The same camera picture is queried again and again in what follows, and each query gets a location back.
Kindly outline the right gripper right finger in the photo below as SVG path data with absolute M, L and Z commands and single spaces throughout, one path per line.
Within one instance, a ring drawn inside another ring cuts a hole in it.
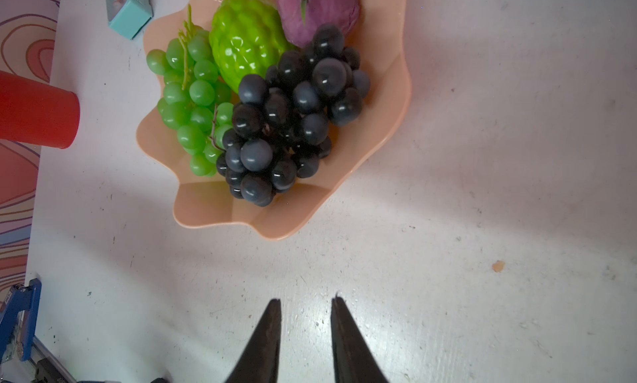
M 332 299 L 330 318 L 335 381 L 388 383 L 342 298 Z

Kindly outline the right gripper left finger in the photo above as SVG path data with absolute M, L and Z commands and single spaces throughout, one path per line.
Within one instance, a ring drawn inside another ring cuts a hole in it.
M 226 383 L 276 383 L 279 372 L 281 330 L 281 301 L 272 299 L 267 304 Z

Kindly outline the dark purple grape bunch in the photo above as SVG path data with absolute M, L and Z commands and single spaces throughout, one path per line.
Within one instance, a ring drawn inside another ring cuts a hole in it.
M 217 109 L 217 117 L 230 122 L 215 140 L 222 149 L 216 169 L 233 197 L 266 207 L 318 172 L 332 152 L 330 128 L 363 112 L 371 79 L 360 65 L 359 52 L 328 23 L 301 51 L 286 51 L 264 77 L 242 79 L 239 103 Z

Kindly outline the green grape bunch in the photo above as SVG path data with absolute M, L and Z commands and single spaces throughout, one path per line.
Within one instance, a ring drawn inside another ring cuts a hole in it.
M 146 55 L 149 70 L 164 82 L 157 104 L 166 127 L 190 156 L 190 170 L 197 177 L 227 174 L 222 138 L 231 128 L 227 109 L 232 91 L 219 74 L 208 42 L 209 32 L 192 20 L 192 7 L 182 29 L 166 49 Z

